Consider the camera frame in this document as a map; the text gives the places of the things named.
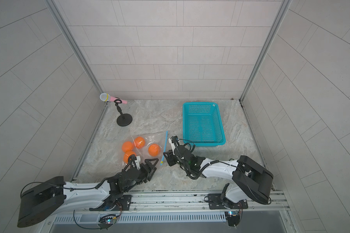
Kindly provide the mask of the clear zip-top bag blue seal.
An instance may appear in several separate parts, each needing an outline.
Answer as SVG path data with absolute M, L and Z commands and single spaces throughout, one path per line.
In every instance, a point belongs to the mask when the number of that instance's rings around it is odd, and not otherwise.
M 135 136 L 129 137 L 126 141 L 131 141 L 134 144 L 134 139 L 139 136 L 143 137 L 146 140 L 146 146 L 143 147 L 142 149 L 137 149 L 134 146 L 133 151 L 136 153 L 137 156 L 141 157 L 141 161 L 144 161 L 145 159 L 158 158 L 159 162 L 157 163 L 157 166 L 161 166 L 164 160 L 163 153 L 165 152 L 165 149 L 167 146 L 168 132 L 166 131 L 166 132 L 150 133 L 150 134 L 143 134 L 143 135 L 135 135 Z M 152 157 L 148 153 L 148 147 L 153 143 L 158 144 L 161 147 L 161 152 L 156 157 Z

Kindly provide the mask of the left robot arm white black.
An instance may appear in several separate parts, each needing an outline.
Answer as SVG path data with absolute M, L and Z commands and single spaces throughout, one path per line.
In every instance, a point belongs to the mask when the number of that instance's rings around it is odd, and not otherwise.
M 44 221 L 47 217 L 68 211 L 92 212 L 128 210 L 135 186 L 151 181 L 159 159 L 138 156 L 129 159 L 121 172 L 104 178 L 99 183 L 71 183 L 63 176 L 45 182 L 33 182 L 33 187 L 20 193 L 17 227 L 25 228 Z

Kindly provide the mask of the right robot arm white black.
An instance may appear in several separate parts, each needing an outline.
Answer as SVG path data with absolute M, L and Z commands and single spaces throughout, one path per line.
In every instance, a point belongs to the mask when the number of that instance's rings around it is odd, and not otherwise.
M 178 164 L 192 180 L 217 177 L 232 181 L 225 185 L 221 194 L 221 200 L 227 206 L 247 198 L 259 204 L 271 204 L 274 176 L 248 156 L 241 155 L 238 160 L 212 160 L 194 156 L 183 145 L 175 145 L 163 155 L 170 167 Z

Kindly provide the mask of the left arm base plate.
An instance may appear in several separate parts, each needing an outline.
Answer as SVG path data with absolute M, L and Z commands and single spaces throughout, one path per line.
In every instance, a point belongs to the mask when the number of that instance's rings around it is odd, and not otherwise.
M 115 201 L 106 201 L 97 208 L 89 211 L 128 211 L 131 205 L 132 195 L 123 195 Z

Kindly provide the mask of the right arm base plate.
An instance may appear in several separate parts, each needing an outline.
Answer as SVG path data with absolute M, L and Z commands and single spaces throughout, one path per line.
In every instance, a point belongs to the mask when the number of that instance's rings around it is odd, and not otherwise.
M 233 203 L 222 194 L 208 194 L 204 201 L 209 205 L 211 210 L 222 210 L 222 209 L 248 209 L 248 203 L 245 200 L 241 200 L 238 203 Z

